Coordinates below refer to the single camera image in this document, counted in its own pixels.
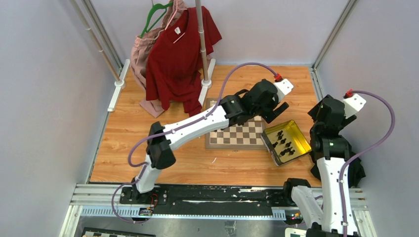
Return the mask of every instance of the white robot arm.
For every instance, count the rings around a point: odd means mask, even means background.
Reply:
[[[283,103],[275,109],[292,89],[293,85],[287,79],[282,79],[275,83],[263,79],[255,84],[251,90],[241,90],[234,95],[228,95],[220,101],[219,105],[215,105],[198,115],[177,123],[165,125],[164,127],[159,122],[153,124],[150,129],[150,135],[160,132],[168,132],[168,134],[148,141],[145,161],[151,165],[145,168],[139,180],[140,174],[135,177],[135,180],[138,180],[135,184],[136,192],[143,194],[151,191],[161,171],[170,167],[176,161],[173,151],[186,142],[210,131],[227,128],[235,124],[244,124],[257,115],[262,116],[270,123],[288,108],[288,104]],[[203,119],[175,131],[175,128],[200,118]]]
[[[308,182],[299,185],[295,179],[289,179],[286,185],[291,185],[291,199],[299,207],[310,232],[307,236],[341,236],[343,227],[352,236],[357,235],[357,227],[351,212],[348,188],[348,166],[340,179],[340,171],[350,158],[349,143],[338,133],[350,122],[356,119],[355,114],[365,105],[366,100],[358,94],[338,101],[326,96],[310,112],[315,124],[310,130],[310,145],[312,158],[317,162],[320,171],[323,190],[323,210],[318,206]],[[343,183],[343,193],[346,201],[346,219],[343,221],[342,199],[339,184]]]

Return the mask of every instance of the wooden floor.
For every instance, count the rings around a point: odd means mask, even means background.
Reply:
[[[234,66],[216,66],[212,76],[212,88],[208,97],[217,97],[225,76]],[[295,120],[309,140],[313,122],[307,112],[316,104],[313,85],[307,67],[272,67],[294,85],[284,101],[290,107],[267,127]],[[223,96],[241,89],[251,89],[261,79],[273,81],[272,74],[257,66],[247,66],[236,71],[227,83]],[[148,135],[150,125],[174,123],[188,117],[181,103],[171,103],[168,111],[157,119],[149,115],[139,101],[145,93],[135,83],[132,74],[126,78],[127,86],[122,91],[117,108],[109,115],[103,140],[90,178],[91,182],[127,182],[141,169],[127,163],[132,146]],[[146,143],[138,147],[133,163],[144,161]],[[304,178],[312,186],[321,183],[311,173],[313,163],[309,156],[302,157],[277,167],[267,151],[206,150],[205,138],[196,138],[174,152],[176,163],[162,171],[158,183],[170,184],[217,184],[281,186],[287,178]]]

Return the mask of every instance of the yellow box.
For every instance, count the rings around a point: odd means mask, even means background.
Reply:
[[[311,151],[310,144],[294,120],[265,129],[261,137],[277,166]]]

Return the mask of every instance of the red t-shirt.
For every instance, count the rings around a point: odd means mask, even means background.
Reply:
[[[221,34],[205,7],[202,7],[202,16],[205,47],[210,54]],[[183,33],[185,35],[173,43]],[[170,100],[180,101],[189,116],[198,114],[202,109],[198,101],[201,93],[198,69],[202,66],[198,18],[193,7],[183,11],[174,25],[160,33],[154,44],[147,60],[146,99],[160,99],[164,110],[169,109]]]

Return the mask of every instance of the white wall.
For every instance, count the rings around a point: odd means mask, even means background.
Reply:
[[[130,56],[151,0],[92,0],[121,58]],[[166,4],[168,0],[154,0]],[[190,7],[194,0],[184,0]],[[311,64],[347,0],[202,0],[223,36],[218,64]]]
[[[324,89],[381,95],[393,106],[396,126],[379,148],[362,157],[361,187],[379,237],[418,236],[419,213],[419,15],[416,0],[361,0],[323,61]],[[344,135],[356,151],[388,130],[389,113],[372,98]]]
[[[0,236],[56,237],[113,79],[68,0],[0,2]]]

